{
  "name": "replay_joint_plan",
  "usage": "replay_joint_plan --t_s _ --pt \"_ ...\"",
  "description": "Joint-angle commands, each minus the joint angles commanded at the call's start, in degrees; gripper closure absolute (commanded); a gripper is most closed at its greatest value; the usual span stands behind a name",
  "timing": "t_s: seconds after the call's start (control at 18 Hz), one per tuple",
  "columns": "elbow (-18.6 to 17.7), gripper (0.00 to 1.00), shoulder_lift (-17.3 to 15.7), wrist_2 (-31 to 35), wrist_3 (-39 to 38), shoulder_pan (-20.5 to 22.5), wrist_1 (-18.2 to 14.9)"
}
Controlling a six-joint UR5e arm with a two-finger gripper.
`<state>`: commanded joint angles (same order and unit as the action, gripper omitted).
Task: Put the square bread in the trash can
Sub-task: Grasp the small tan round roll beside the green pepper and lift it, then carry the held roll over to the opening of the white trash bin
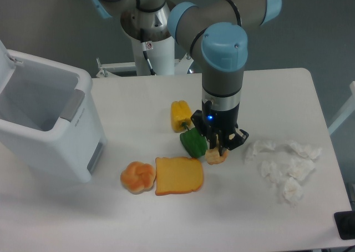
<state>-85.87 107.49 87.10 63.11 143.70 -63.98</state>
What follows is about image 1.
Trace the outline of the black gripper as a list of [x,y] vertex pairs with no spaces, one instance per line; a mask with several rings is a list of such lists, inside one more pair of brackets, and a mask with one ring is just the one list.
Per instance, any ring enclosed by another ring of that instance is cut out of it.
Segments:
[[201,136],[209,142],[209,148],[219,146],[219,154],[226,149],[233,150],[245,143],[249,133],[240,129],[237,123],[239,105],[230,109],[213,110],[210,104],[203,104],[201,110],[196,110],[191,120]]

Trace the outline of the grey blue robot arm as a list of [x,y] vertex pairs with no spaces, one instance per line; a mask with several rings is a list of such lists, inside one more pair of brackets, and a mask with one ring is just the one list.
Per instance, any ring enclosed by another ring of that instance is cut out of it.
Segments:
[[175,46],[202,70],[202,107],[192,115],[198,133],[220,155],[246,141],[237,117],[246,30],[277,17],[282,0],[219,0],[204,8],[169,0],[93,0],[105,18],[119,17],[131,40],[137,75],[175,74]]

